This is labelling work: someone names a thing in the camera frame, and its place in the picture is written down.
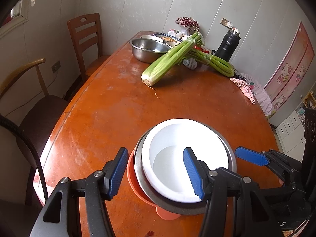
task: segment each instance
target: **drawer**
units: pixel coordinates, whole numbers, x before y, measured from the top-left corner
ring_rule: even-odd
[[[277,130],[279,132],[279,138],[283,139],[288,135],[288,132],[283,124],[283,122],[277,127]]]
[[[290,115],[290,119],[292,121],[292,124],[294,128],[298,127],[301,124],[301,121],[296,113],[296,111],[293,111]]]
[[[287,117],[286,120],[283,121],[283,124],[284,124],[288,134],[290,134],[295,128],[290,117]]]
[[[289,152],[304,140],[304,127],[301,124],[282,140],[285,149],[284,152]]]
[[[298,145],[296,145],[293,149],[291,149],[286,155],[291,158],[296,159],[297,161],[302,161],[304,156],[306,140],[301,141]]]

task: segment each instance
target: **metal pin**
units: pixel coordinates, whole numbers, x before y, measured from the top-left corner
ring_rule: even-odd
[[[213,176],[213,177],[214,177],[214,176],[217,176],[217,172],[216,172],[215,170],[210,170],[210,171],[209,171],[209,175],[210,175],[210,176]]]
[[[97,170],[93,173],[95,177],[102,176],[102,174],[103,174],[102,170]]]
[[[60,182],[61,182],[61,183],[67,183],[68,180],[69,180],[68,177],[63,177],[63,178],[61,178]]]
[[[242,179],[245,183],[250,183],[251,182],[251,178],[248,176],[243,177]]]

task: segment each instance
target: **blue and white plate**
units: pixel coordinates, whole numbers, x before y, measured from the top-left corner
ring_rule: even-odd
[[[177,42],[177,43],[181,43],[182,42],[182,40],[180,38],[173,37],[173,36],[165,34],[165,33],[154,33],[154,36],[159,37],[161,39],[163,39],[163,37],[170,37],[170,38],[172,38],[172,41],[163,39],[166,42]]]

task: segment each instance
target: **small white bowl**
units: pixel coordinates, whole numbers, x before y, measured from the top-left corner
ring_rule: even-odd
[[[152,40],[156,40],[158,42],[163,42],[163,40],[160,37],[151,36],[151,35],[142,35],[140,38],[152,39]]]
[[[218,135],[189,119],[170,119],[155,126],[142,148],[142,166],[151,186],[162,196],[184,203],[200,202],[183,162],[183,150],[191,147],[210,170],[228,169],[226,149]]]
[[[178,45],[178,43],[177,42],[166,42],[166,45],[168,45],[170,48],[173,48],[176,45]]]

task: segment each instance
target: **wall outlet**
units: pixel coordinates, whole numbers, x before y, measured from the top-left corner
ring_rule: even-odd
[[[229,22],[227,19],[222,18],[220,23],[229,29],[233,28],[233,24]]]
[[[52,65],[52,72],[55,73],[60,68],[60,61],[57,61],[54,65]]]

